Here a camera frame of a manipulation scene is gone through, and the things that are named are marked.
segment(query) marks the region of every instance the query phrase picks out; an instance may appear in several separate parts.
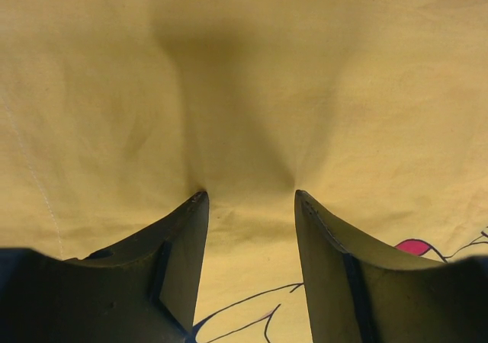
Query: black object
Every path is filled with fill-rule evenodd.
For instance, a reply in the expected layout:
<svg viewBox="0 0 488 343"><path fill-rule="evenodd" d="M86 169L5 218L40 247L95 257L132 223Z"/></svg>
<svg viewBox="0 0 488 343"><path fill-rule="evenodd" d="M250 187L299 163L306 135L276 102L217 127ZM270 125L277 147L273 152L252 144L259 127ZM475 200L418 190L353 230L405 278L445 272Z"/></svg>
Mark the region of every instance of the black object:
<svg viewBox="0 0 488 343"><path fill-rule="evenodd" d="M488 342L488 257L409 255L304 191L295 217L314 343Z"/></svg>
<svg viewBox="0 0 488 343"><path fill-rule="evenodd" d="M207 194L195 194L84 260L0 249L0 341L194 341L208 207Z"/></svg>

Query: yellow cloth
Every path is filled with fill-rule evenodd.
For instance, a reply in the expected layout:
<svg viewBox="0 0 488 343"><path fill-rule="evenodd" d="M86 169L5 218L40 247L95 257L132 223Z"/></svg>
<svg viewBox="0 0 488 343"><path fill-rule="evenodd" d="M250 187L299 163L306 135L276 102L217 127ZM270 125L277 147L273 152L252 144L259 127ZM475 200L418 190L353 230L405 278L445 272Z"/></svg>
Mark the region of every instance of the yellow cloth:
<svg viewBox="0 0 488 343"><path fill-rule="evenodd" d="M0 0L0 244L84 258L205 188L198 322L301 282L296 188L392 245L485 240L487 2ZM311 341L294 288L199 343Z"/></svg>

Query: seam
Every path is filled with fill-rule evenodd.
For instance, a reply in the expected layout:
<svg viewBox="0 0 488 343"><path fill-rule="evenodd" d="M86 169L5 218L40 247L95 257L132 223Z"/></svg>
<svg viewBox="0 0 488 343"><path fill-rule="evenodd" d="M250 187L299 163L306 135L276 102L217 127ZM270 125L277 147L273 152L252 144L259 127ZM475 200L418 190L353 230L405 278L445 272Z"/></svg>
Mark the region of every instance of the seam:
<svg viewBox="0 0 488 343"><path fill-rule="evenodd" d="M56 227L56 233L58 235L58 243L59 243L59 253L61 254L61 259L64 259L64 251L63 251L63 244L61 243L61 233L59 232L59 225L56 220L56 217L54 216L53 208L50 205L49 199L47 197L47 192L44 186L41 184L39 178L37 177L36 171L34 170L34 167L32 166L32 162L29 159L29 156L27 155L27 150L25 149L24 143L22 142L21 138L21 133L18 129L18 126L15 122L14 114L11 110L11 108L8 106L7 101L5 100L5 97L2 95L2 101L3 101L3 106L5 107L5 110L7 111L8 115L8 120L11 124L12 129L15 132L15 136L17 137L18 145L21 148L22 156L24 157L27 167L29 168L30 175L32 175L32 178L34 179L34 182L36 183L37 189L41 193L44 199L44 203L46 204L47 210L49 211L51 215L51 219L53 219L54 226Z"/></svg>

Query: white thread line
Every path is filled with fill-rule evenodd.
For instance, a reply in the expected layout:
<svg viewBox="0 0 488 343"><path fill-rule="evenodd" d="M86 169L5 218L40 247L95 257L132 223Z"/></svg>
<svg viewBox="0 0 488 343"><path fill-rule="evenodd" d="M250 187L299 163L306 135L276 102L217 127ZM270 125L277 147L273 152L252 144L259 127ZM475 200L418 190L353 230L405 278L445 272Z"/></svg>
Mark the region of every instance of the white thread line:
<svg viewBox="0 0 488 343"><path fill-rule="evenodd" d="M27 156L27 150L25 149L25 146L22 143L21 133L18 130L17 124L15 123L14 114L11 108L8 106L8 103L5 100L5 97L3 95L2 95L2 101L3 101L3 106L7 111L8 120L10 121L10 124L15 131L15 136L17 137L18 145L21 148L22 156L24 157L27 163L27 167L29 168L30 174L32 175L32 178L36 182L36 186L39 189L39 192L42 194L44 203L46 204L47 209L49 210L49 213L51 215L51 218L54 221L54 226L56 227L56 232L58 234L59 253L61 254L61 259L64 259L63 244L61 243L61 234L59 233L59 225L58 222L56 221L56 217L54 216L53 208L51 207L49 200L47 199L46 190L44 189L43 185L40 183L40 180L37 177L36 172L34 171L34 167L32 166L32 163L29 160L29 157Z"/></svg>

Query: cartoon print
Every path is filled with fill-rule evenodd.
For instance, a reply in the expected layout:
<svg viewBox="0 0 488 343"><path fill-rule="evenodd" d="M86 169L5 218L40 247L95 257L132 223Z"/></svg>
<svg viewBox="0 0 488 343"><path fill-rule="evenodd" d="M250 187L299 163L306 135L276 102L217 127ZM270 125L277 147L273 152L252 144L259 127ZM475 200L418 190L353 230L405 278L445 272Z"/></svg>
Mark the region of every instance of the cartoon print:
<svg viewBox="0 0 488 343"><path fill-rule="evenodd" d="M486 247L488 226L451 255L420 239L406 239L396 245L404 252L445 263L486 254ZM241 343L250 339L281 343L282 337L286 341L312 341L303 283L287 284L232 303L195 324L193 333L197 343Z"/></svg>
<svg viewBox="0 0 488 343"><path fill-rule="evenodd" d="M455 253L451 255L442 254L436 247L428 242L420 239L407 239L396 245L396 248L404 252L422 256L429 259L443 261L444 263L450 260L454 261L462 259L468 255L486 254L486 247L488 246L488 227L485 227L481 233L468 244L461 246Z"/></svg>

